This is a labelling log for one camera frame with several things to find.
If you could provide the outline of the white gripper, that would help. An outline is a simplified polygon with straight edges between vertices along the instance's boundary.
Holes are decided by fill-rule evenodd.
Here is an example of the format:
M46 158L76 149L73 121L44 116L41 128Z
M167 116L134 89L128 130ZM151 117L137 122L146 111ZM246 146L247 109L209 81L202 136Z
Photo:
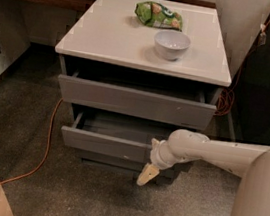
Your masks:
M142 172L136 180L139 186L143 186L155 178L160 173L159 169L171 168L177 162L176 156L171 152L166 140L159 141L153 138L151 144L150 162L152 164L147 163L143 167Z

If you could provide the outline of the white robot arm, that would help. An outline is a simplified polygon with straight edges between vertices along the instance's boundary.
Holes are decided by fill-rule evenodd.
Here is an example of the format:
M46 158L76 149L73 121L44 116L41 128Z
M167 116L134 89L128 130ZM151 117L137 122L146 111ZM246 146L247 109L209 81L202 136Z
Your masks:
M177 163L202 159L241 179L230 216L270 216L270 146L211 140L184 129L151 143L150 163L137 179L139 186Z

